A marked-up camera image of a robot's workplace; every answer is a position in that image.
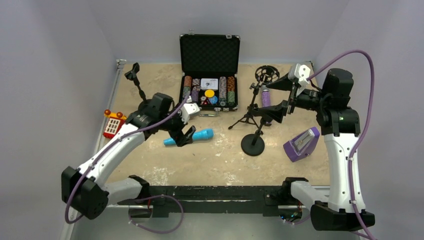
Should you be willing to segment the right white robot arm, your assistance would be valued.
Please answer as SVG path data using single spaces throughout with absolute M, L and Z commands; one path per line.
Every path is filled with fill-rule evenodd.
M 289 91 L 289 98 L 252 110 L 262 121 L 278 123 L 295 108 L 316 113 L 328 155 L 329 195 L 321 194 L 303 177 L 287 177 L 280 192 L 282 198 L 298 200 L 309 210 L 316 231 L 354 232 L 375 224 L 360 188 L 357 150 L 365 130 L 360 127 L 358 112 L 348 105 L 353 85 L 353 75 L 340 68 L 327 72 L 320 91 L 300 90 L 299 81 L 285 75 L 268 87 Z

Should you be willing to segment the black round-base mic stand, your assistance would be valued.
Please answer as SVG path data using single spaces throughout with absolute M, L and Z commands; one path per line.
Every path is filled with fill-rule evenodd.
M 273 119 L 269 113 L 270 107 L 255 108 L 252 113 L 255 117 L 261 117 L 260 125 L 255 133 L 247 134 L 241 140 L 241 149 L 248 156 L 259 156 L 265 150 L 265 142 L 262 138 L 262 128 Z

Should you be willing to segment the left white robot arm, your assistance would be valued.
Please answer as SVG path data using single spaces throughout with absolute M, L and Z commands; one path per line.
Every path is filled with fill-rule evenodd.
M 117 134 L 93 157 L 77 168 L 68 166 L 61 174 L 61 198 L 66 203 L 65 221 L 76 223 L 81 217 L 93 220 L 107 206 L 149 194 L 149 183 L 131 175 L 125 180 L 106 183 L 109 176 L 135 148 L 158 131 L 166 131 L 178 147 L 191 144 L 196 131 L 183 132 L 191 116 L 200 108 L 187 96 L 174 110 L 173 98 L 156 93 L 131 113 Z

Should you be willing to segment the blue microphone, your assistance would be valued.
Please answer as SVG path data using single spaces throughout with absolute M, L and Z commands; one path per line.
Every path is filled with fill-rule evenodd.
M 193 134 L 192 140 L 195 141 L 203 141 L 210 140 L 214 137 L 214 131 L 211 128 L 206 128 L 201 131 L 197 131 Z M 165 146 L 173 146 L 176 145 L 176 142 L 172 138 L 165 139 L 163 141 Z

